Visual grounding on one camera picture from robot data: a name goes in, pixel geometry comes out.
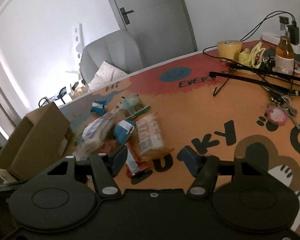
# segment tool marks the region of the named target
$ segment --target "black cable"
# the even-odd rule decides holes
[[[286,12],[286,11],[274,11],[274,12],[272,12],[272,13],[270,13],[270,14],[268,14],[256,27],[254,27],[249,33],[247,33],[240,41],[246,41],[247,39],[249,39],[253,34],[255,34],[256,33],[256,31],[260,28],[260,26],[264,23],[264,21],[265,20],[268,20],[268,19],[271,19],[271,18],[273,18],[273,17],[275,17],[275,16],[277,16],[277,15],[280,15],[280,14],[289,14],[289,15],[291,15],[291,17],[292,17],[292,20],[295,22],[295,17],[291,14],[291,13],[289,13],[289,12]],[[211,47],[207,47],[207,48],[205,48],[203,51],[202,51],[202,53],[203,54],[205,54],[205,55],[207,55],[208,57],[212,57],[212,58],[217,58],[217,59],[224,59],[224,60],[228,60],[228,61],[231,61],[231,62],[233,62],[233,63],[236,63],[237,65],[239,65],[239,66],[244,66],[244,67],[246,67],[246,65],[243,65],[243,64],[241,64],[241,63],[239,63],[239,62],[237,62],[237,61],[235,61],[235,60],[232,60],[232,59],[229,59],[229,58],[225,58],[225,57],[215,57],[215,56],[212,56],[212,55],[209,55],[208,53],[206,53],[205,51],[207,50],[207,49],[212,49],[212,48],[215,48],[215,47],[217,47],[217,45],[215,45],[215,46],[211,46]],[[266,83],[268,83],[269,84],[269,86],[272,88],[272,89],[274,89],[275,91],[277,90],[277,89],[275,89],[273,86],[272,86],[272,84],[270,83],[270,82],[268,82],[264,77],[262,77],[260,74],[257,74],[264,82],[266,82]]]
[[[248,40],[253,34],[255,34],[256,33],[256,31],[261,27],[261,25],[266,21],[266,20],[268,20],[268,19],[271,19],[271,18],[273,18],[273,17],[275,17],[275,16],[277,16],[277,15],[280,15],[280,14],[286,14],[287,12],[280,12],[280,13],[277,13],[277,14],[275,14],[275,15],[272,15],[272,16],[270,16],[271,14],[268,14],[264,19],[263,19],[263,21],[262,22],[260,22],[256,27],[254,27],[248,34],[246,34],[240,41],[246,41],[246,40]]]

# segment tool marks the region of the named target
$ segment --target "door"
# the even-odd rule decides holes
[[[115,3],[148,66],[195,51],[191,23],[181,0],[115,0]]]

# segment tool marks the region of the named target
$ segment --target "glass bottle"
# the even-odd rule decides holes
[[[275,70],[280,73],[292,75],[294,66],[294,52],[288,31],[289,18],[279,16],[281,38],[276,49]]]

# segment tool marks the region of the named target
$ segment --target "packaged food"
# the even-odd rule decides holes
[[[142,161],[160,159],[174,151],[174,148],[167,148],[164,145],[155,114],[148,114],[142,117],[136,124]]]
[[[134,114],[130,115],[129,117],[127,117],[125,120],[126,121],[133,121],[136,118],[138,118],[139,116],[145,114],[146,112],[148,112],[148,110],[151,108],[151,106],[145,106],[144,108],[136,111]]]
[[[97,100],[97,101],[93,102],[90,112],[97,113],[97,114],[103,116],[106,111],[106,109],[105,109],[106,103],[107,103],[106,100],[104,100],[104,101]]]
[[[126,117],[133,115],[136,111],[144,108],[144,105],[140,101],[138,94],[131,94],[127,98],[122,98],[121,102],[117,104],[117,107],[125,114]]]
[[[126,166],[127,166],[126,174],[128,178],[132,178],[139,172],[147,169],[149,167],[149,164],[147,162],[142,162],[140,160],[140,157],[133,150],[131,143],[129,141],[127,141],[126,146],[129,150],[127,161],[126,161]]]
[[[109,113],[106,113],[102,117],[90,123],[83,130],[82,139],[78,145],[78,149],[73,153],[78,160],[87,159],[91,152],[102,146],[106,139],[106,135],[114,123],[114,118],[118,111],[119,110],[117,108],[113,109]]]
[[[135,122],[122,120],[115,125],[114,136],[119,143],[125,144],[135,127]]]
[[[106,138],[103,142],[102,146],[99,147],[95,153],[105,153],[107,155],[113,153],[118,147],[120,143],[118,143],[115,139]]]

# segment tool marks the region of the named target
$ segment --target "gray armchair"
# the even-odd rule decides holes
[[[80,71],[86,83],[91,82],[103,61],[127,74],[146,67],[137,43],[126,30],[108,34],[84,48]]]

